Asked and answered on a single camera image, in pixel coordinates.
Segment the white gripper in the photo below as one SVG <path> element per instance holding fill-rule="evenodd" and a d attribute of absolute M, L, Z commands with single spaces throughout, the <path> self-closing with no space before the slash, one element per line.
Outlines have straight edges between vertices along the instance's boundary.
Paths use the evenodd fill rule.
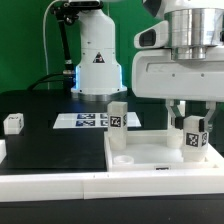
<path fill-rule="evenodd" d="M 137 97 L 167 99 L 170 124 L 179 130 L 184 125 L 179 100 L 207 101 L 199 131 L 211 132 L 219 112 L 217 102 L 224 102 L 224 46 L 209 47 L 202 60 L 173 60 L 167 42 L 167 21 L 134 37 L 139 52 L 132 62 L 132 90 Z"/>

